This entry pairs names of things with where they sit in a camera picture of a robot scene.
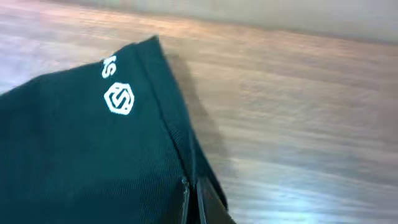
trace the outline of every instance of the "wood grain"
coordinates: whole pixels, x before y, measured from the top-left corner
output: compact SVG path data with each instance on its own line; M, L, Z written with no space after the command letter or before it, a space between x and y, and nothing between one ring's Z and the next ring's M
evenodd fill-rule
M0 92L159 34L237 223L398 222L398 46L0 4Z

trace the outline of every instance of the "white wall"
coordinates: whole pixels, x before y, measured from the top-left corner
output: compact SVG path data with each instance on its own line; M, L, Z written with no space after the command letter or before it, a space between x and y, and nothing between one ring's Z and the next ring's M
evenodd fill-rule
M398 0L73 0L268 28L398 41Z

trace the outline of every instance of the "hexagonal logo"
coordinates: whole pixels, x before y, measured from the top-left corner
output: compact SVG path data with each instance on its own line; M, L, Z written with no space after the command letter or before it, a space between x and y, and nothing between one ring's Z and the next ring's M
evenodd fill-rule
M112 113L127 115L134 104L134 94L128 83L113 83L104 94L104 98Z

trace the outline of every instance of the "fabric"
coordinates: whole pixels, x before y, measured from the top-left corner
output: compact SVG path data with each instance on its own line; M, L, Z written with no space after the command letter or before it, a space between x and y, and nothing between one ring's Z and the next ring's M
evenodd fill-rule
M156 37L0 96L0 223L159 223L199 177L226 207Z

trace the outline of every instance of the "white logo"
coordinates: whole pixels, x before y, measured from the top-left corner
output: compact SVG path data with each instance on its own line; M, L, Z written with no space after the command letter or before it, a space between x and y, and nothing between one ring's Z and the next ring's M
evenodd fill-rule
M104 60L104 69L102 70L102 77L108 78L116 72L116 56L112 56Z
M117 114L129 114L134 104L134 94L128 83L113 83L104 98L109 110Z

